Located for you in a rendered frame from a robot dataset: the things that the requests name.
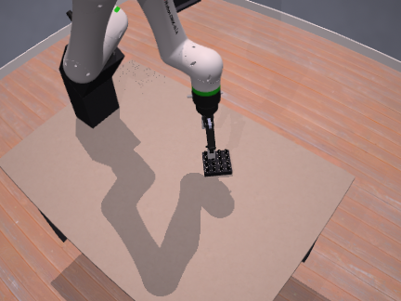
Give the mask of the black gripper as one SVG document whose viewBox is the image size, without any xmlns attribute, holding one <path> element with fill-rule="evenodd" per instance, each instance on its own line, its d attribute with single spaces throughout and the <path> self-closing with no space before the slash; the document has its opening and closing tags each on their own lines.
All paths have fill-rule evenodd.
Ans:
<svg viewBox="0 0 401 301">
<path fill-rule="evenodd" d="M 207 154 L 208 159 L 215 158 L 215 138 L 214 138 L 214 123 L 213 123 L 213 114 L 218 110 L 218 104 L 212 108 L 201 108 L 196 105 L 196 110 L 199 114 L 201 114 L 201 126 L 202 129 L 206 129 L 206 137 L 207 137 Z"/>
</svg>

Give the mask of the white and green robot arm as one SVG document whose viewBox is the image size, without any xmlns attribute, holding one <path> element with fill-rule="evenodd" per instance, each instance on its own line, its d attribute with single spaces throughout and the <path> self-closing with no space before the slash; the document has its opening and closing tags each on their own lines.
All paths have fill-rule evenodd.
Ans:
<svg viewBox="0 0 401 301">
<path fill-rule="evenodd" d="M 72 0 L 72 12 L 66 13 L 71 20 L 71 35 L 63 69 L 73 82 L 85 84 L 95 80 L 114 58 L 114 47 L 120 43 L 128 27 L 128 18 L 121 8 L 115 6 L 116 2 Z M 188 39 L 173 0 L 137 2 L 148 19 L 162 61 L 190 77 L 192 94 L 188 98 L 201 108 L 216 106 L 223 94 L 220 55 Z"/>
</svg>

